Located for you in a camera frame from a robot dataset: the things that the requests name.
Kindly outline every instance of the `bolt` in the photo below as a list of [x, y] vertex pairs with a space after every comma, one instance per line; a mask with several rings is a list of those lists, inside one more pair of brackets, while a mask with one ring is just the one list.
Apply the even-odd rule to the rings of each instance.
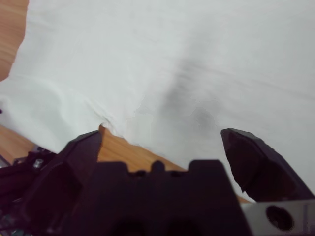
[[43, 162], [44, 162], [43, 159], [36, 159], [35, 162], [34, 162], [33, 167], [34, 168], [40, 168], [41, 165], [43, 164]]

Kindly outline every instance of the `black plastic part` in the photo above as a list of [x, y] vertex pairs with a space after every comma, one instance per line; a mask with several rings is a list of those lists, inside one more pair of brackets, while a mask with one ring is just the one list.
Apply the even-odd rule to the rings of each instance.
[[34, 235], [60, 234], [95, 167], [101, 142], [98, 131], [69, 142], [24, 195], [17, 224]]
[[260, 138], [237, 129], [224, 129], [221, 136], [235, 181], [254, 200], [314, 198], [284, 158]]
[[128, 173], [97, 163], [64, 236], [249, 236], [221, 162], [192, 161], [187, 172]]

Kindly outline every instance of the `wooden surface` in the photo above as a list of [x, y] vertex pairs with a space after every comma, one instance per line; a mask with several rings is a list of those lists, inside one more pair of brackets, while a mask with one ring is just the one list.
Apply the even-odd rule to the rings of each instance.
[[[0, 0], [0, 81], [5, 79], [14, 62], [16, 51], [24, 38], [28, 0]], [[99, 161], [124, 161], [130, 171], [150, 170], [151, 164], [160, 160], [167, 170], [183, 170], [179, 166], [152, 154], [141, 147], [130, 145], [122, 138], [103, 132]], [[26, 156], [33, 144], [18, 134], [0, 126], [0, 154], [9, 162]]]

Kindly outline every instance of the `screw hole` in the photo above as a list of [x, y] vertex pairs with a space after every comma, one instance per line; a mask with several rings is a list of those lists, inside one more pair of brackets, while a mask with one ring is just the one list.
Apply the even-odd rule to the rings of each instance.
[[289, 231], [294, 226], [292, 216], [283, 208], [269, 206], [266, 210], [267, 218], [271, 224], [283, 231]]

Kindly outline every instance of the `white fabric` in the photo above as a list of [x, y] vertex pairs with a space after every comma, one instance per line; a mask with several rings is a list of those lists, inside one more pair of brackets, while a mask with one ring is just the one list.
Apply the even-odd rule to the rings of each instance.
[[219, 159], [231, 179], [220, 130], [233, 127], [314, 191], [314, 12], [313, 0], [30, 0], [0, 123], [55, 152], [103, 123], [183, 167]]

